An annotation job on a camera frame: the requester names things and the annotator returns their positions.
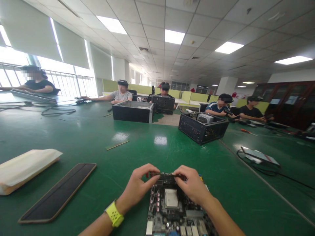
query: green partition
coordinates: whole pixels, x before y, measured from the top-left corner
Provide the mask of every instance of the green partition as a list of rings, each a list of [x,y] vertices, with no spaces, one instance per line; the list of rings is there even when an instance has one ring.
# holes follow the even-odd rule
[[[247,99],[239,99],[237,104],[236,104],[236,107],[242,107],[242,106],[245,106],[247,105]],[[261,111],[262,114],[264,114],[267,110],[269,106],[269,103],[267,102],[260,102],[258,105],[257,105],[257,108]]]
[[[118,90],[117,81],[103,79],[104,92],[113,92]]]
[[[191,94],[192,94],[192,92],[190,92],[190,91],[184,91],[181,99],[187,103],[190,103]]]
[[[155,88],[155,94],[160,94],[160,93],[161,93],[160,88]],[[168,92],[168,94],[171,95],[171,96],[173,96],[174,98],[179,98],[180,91],[170,89],[170,91]]]
[[[152,93],[152,87],[151,86],[130,84],[128,89],[136,90],[137,93],[142,93],[142,94],[148,94],[149,95]]]
[[[190,100],[198,102],[207,102],[208,94],[192,93]]]

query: wooden cabinet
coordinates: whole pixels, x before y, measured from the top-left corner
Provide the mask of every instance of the wooden cabinet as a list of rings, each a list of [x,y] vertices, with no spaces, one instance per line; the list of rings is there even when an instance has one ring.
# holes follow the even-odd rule
[[[315,81],[258,84],[253,96],[269,102],[275,121],[305,130],[315,119]]]

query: screwdriver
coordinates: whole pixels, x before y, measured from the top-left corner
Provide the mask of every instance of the screwdriver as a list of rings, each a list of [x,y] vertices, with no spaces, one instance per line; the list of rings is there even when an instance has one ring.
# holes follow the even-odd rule
[[[249,131],[247,131],[247,130],[245,130],[245,129],[241,129],[241,131],[246,132],[246,133],[250,133],[250,134],[252,134],[252,135],[255,135],[255,134],[253,134],[253,133],[251,133],[251,132],[249,132]]]

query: window railing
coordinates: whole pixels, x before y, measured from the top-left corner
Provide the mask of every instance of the window railing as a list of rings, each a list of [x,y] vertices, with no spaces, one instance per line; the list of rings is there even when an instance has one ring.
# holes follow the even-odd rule
[[[26,83],[28,78],[21,72],[19,67],[19,65],[0,62],[0,87],[18,87]],[[57,89],[60,89],[58,95],[68,97],[97,95],[93,77],[52,70],[44,71],[48,81],[52,82]]]

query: office chair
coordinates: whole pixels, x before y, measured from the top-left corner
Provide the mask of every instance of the office chair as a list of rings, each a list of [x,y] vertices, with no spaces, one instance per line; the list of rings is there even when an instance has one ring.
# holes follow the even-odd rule
[[[207,106],[208,106],[208,104],[202,104],[202,103],[200,103],[199,112],[205,112]]]

